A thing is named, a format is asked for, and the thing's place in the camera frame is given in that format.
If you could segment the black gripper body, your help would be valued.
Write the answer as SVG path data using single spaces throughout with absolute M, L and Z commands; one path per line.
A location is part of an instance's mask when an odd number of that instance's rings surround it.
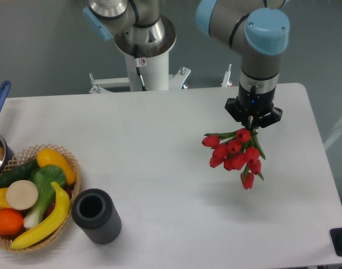
M 259 116 L 260 128 L 266 128 L 281 120 L 283 111 L 274 107 L 273 99 L 276 86 L 267 92 L 260 92 L 261 88 L 252 85 L 249 89 L 239 83 L 238 95 L 236 98 L 229 98 L 225 103 L 226 111 L 236 122 L 242 125 L 242 116 L 250 116 L 249 128 L 254 128 L 254 117 Z

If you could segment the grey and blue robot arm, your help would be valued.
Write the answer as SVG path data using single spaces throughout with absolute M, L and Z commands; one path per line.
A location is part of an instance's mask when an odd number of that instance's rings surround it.
M 273 104 L 288 46 L 290 22 L 283 1 L 201 1 L 196 24 L 207 36 L 242 57 L 239 90 L 225 109 L 249 129 L 281 120 Z M 159 1 L 88 1 L 83 16 L 96 36 L 113 39 L 124 54 L 132 91 L 168 90 L 168 54 L 176 41 L 173 23 Z

